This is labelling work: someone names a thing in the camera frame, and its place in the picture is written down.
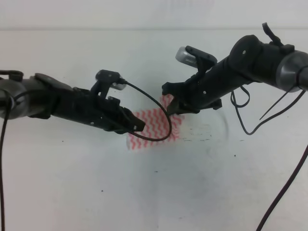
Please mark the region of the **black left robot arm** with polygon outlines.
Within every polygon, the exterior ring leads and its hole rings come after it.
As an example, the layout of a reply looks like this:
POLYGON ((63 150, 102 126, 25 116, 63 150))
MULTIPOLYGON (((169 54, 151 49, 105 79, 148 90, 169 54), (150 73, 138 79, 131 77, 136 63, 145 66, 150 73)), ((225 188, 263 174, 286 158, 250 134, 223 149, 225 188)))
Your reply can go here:
POLYGON ((23 76, 15 70, 0 72, 1 117, 10 103, 9 119, 54 116, 117 134, 140 132, 145 127, 129 109, 120 106, 119 99, 107 96, 110 88, 123 90, 126 86, 118 72, 100 70, 90 90, 73 88, 41 73, 28 79, 23 76))

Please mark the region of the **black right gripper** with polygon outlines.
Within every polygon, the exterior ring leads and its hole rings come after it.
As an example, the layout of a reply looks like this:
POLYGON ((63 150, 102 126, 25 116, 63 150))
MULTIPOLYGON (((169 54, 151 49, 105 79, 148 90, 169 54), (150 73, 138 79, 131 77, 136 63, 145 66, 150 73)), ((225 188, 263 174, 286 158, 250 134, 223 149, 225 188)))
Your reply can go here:
POLYGON ((223 66, 202 65, 184 82, 166 82, 162 95, 172 95, 167 106, 168 115, 197 114, 203 109, 219 109, 223 90, 223 66))

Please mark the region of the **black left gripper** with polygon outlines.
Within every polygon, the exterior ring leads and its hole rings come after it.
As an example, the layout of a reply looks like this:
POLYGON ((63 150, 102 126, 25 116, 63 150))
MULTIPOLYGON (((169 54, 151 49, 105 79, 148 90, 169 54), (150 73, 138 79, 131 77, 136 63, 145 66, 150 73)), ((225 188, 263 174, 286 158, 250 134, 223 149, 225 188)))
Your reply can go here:
POLYGON ((117 134, 145 127, 145 122, 120 106, 119 99, 104 99, 89 90, 57 90, 57 116, 117 134))

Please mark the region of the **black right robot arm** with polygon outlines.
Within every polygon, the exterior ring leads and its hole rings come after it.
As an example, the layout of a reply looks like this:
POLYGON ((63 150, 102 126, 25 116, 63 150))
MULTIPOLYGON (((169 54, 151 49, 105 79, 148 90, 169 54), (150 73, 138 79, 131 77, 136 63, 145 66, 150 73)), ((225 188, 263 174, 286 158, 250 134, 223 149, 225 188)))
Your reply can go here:
POLYGON ((239 39, 230 54, 221 60, 191 46, 180 47, 176 59, 197 69, 184 82, 165 83, 163 95, 172 95, 167 113, 197 114, 222 106, 221 98, 252 82, 265 83, 285 92, 308 90, 308 55, 293 45, 282 44, 266 23, 262 25, 270 43, 255 35, 239 39))

